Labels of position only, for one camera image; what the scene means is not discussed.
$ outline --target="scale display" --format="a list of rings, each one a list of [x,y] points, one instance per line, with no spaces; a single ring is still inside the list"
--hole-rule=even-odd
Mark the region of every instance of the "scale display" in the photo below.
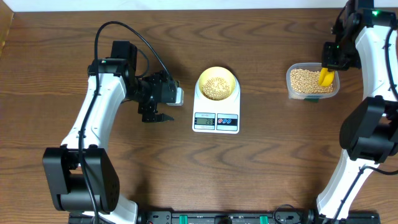
[[[195,124],[214,125],[214,118],[197,118]]]

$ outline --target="yellow bowl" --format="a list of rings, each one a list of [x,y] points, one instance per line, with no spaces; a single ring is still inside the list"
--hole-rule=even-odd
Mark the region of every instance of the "yellow bowl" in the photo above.
[[[199,86],[199,90],[200,92],[203,94],[203,96],[206,97],[206,95],[203,93],[203,86],[205,85],[205,83],[210,80],[211,78],[222,78],[224,80],[226,80],[228,82],[229,85],[229,96],[231,96],[232,92],[235,89],[235,76],[226,68],[223,67],[211,67],[206,69],[199,77],[199,81],[198,81],[198,86]]]

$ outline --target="white wall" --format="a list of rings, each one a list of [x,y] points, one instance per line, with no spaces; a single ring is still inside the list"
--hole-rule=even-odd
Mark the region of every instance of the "white wall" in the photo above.
[[[347,0],[4,0],[14,12],[343,7]],[[374,0],[398,7],[398,0]]]

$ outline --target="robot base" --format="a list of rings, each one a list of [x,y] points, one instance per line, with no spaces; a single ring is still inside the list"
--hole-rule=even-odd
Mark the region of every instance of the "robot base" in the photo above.
[[[329,220],[315,218],[314,211],[298,212],[302,224],[325,224]],[[300,217],[296,212],[276,212],[275,217],[282,224],[298,223]],[[89,224],[91,216],[70,214],[69,224]],[[112,223],[102,220],[100,223]],[[137,224],[276,224],[272,212],[267,213],[172,213],[172,212],[142,212]],[[377,213],[350,213],[347,220],[338,220],[334,224],[381,224]]]

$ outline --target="green terminal block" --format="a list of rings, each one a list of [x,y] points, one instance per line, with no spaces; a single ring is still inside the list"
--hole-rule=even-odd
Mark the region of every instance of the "green terminal block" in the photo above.
[[[268,224],[268,217],[267,216],[260,216],[260,224]]]
[[[318,102],[319,102],[319,99],[306,98],[306,99],[304,99],[304,100],[305,100],[305,101],[312,102],[312,103],[318,103]]]
[[[188,216],[187,215],[180,215],[180,224],[188,224]]]

